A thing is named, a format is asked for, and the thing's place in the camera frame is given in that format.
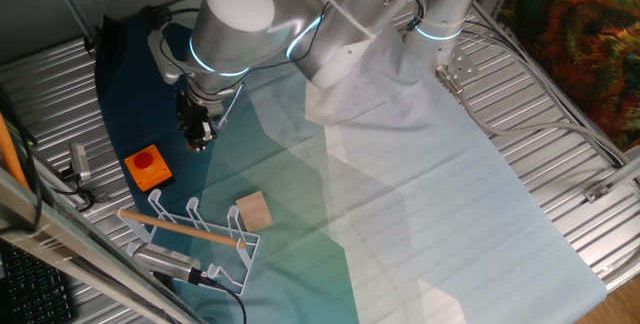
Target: white cloth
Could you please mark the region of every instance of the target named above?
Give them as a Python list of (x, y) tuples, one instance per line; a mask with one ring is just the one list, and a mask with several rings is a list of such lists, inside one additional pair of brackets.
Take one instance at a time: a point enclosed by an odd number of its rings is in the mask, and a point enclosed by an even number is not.
[(572, 323), (605, 298), (397, 33), (335, 86), (305, 82), (287, 68), (247, 87), (265, 133), (322, 177), (328, 223), (310, 224), (344, 248), (360, 323)]

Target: colorful blanket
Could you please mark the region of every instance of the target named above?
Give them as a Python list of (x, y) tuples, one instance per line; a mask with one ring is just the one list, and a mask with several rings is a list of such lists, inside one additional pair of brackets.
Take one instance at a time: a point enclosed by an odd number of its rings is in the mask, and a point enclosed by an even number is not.
[(620, 149), (640, 144), (640, 0), (507, 0), (498, 20)]

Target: wooden block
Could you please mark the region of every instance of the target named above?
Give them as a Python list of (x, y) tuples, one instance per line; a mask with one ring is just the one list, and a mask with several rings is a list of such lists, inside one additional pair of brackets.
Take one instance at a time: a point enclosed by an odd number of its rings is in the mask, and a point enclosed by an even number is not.
[(249, 196), (236, 200), (236, 205), (240, 209), (240, 216), (245, 228), (250, 233), (254, 233), (273, 223), (271, 212), (267, 202), (264, 200), (262, 192), (253, 193)]

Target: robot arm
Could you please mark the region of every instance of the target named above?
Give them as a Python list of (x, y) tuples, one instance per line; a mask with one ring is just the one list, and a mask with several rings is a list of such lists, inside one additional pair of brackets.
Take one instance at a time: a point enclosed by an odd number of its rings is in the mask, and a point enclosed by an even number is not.
[(164, 28), (150, 33), (149, 47), (164, 81), (187, 76), (176, 117), (190, 149), (200, 151), (215, 139), (224, 98), (236, 93), (251, 68), (284, 51), (322, 7), (321, 0), (202, 0), (185, 62), (171, 54)]
[[(177, 97), (176, 116), (189, 147), (201, 150), (215, 139), (213, 123), (224, 111), (222, 100), (234, 95), (244, 75), (259, 63), (285, 51), (312, 84), (330, 87), (351, 70), (407, 2), (203, 0), (185, 62), (171, 55), (161, 30), (152, 32), (149, 45), (165, 82), (187, 76), (186, 93)], [(409, 49), (427, 68), (433, 66), (434, 73), (435, 63), (451, 59), (450, 47), (471, 2), (430, 0), (427, 18), (410, 33), (416, 38), (415, 43), (413, 38), (408, 41)]]

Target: red emergency stop button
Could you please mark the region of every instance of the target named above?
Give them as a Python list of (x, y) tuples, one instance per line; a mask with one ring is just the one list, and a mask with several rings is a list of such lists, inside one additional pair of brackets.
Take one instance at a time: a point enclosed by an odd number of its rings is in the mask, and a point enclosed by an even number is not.
[(133, 165), (135, 165), (136, 168), (138, 169), (142, 169), (142, 170), (149, 169), (151, 168), (152, 164), (153, 164), (153, 156), (147, 152), (139, 153), (133, 159)]

